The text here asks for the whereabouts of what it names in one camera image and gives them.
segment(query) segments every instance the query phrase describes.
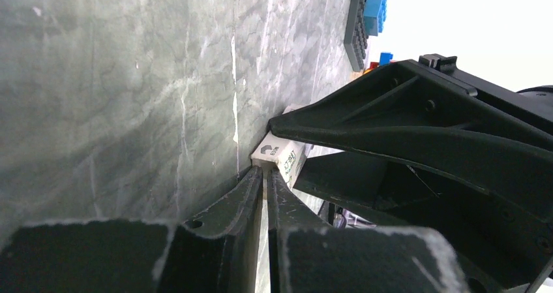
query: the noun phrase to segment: table surface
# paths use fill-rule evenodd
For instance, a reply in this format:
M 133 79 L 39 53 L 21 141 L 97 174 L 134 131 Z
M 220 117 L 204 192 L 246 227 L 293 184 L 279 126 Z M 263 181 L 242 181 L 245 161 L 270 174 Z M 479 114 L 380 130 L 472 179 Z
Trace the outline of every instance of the table surface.
M 0 3 L 0 243 L 46 218 L 185 220 L 269 118 L 350 80 L 349 0 Z

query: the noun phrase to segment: lego baseplate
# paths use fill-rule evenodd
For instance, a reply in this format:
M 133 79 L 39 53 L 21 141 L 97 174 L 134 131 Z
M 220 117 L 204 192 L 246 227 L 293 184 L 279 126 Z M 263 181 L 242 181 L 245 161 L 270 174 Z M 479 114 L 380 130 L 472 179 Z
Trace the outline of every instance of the lego baseplate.
M 365 31 L 365 20 L 363 19 L 365 3 L 366 0 L 350 0 L 350 11 L 346 23 L 344 47 L 354 72 L 365 69 L 366 48 L 368 46 L 368 35 Z

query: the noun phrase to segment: small white box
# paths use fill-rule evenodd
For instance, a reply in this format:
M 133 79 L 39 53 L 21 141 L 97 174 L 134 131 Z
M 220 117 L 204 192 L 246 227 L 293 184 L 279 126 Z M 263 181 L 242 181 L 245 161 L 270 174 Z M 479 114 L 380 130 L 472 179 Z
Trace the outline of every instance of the small white box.
M 286 107 L 283 114 L 302 107 L 290 105 Z M 269 131 L 251 155 L 252 164 L 263 168 L 264 187 L 266 187 L 267 172 L 276 166 L 288 184 L 288 188 L 291 189 L 312 148 L 313 145 L 310 144 L 277 138 Z

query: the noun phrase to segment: white background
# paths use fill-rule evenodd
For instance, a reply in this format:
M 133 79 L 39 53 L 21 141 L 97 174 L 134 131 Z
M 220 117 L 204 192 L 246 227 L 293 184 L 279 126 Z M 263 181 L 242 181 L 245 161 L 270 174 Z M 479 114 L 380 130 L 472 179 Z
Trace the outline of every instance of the white background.
M 553 0 L 388 0 L 370 61 L 458 56 L 460 69 L 517 91 L 553 85 Z

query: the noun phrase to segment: screw hole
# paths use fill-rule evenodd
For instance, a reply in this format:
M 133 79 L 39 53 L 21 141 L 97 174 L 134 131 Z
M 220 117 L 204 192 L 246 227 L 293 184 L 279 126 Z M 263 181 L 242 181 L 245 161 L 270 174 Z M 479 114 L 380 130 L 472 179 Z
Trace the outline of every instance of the screw hole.
M 486 293 L 488 290 L 486 290 L 486 287 L 482 284 L 482 282 L 478 281 L 474 278 L 468 279 L 468 287 L 470 289 L 470 292 L 472 293 Z
M 515 219 L 513 215 L 511 215 L 511 213 L 509 213 L 507 210 L 501 211 L 501 217 L 503 217 L 503 219 L 508 222 L 511 222 Z
M 546 254 L 553 253 L 553 246 L 551 246 L 551 242 L 549 242 L 548 239 L 541 236 L 537 238 L 536 244 L 544 253 Z
M 185 225 L 187 227 L 189 227 L 190 229 L 197 229 L 197 228 L 203 226 L 203 222 L 201 222 L 199 220 L 189 220 L 189 221 L 185 222 Z
M 429 99 L 425 102 L 425 110 L 427 112 L 433 112 L 436 110 L 436 102 L 434 102 L 432 99 Z
M 399 80 L 397 78 L 393 78 L 392 82 L 390 83 L 390 87 L 394 89 L 398 86 L 399 86 Z

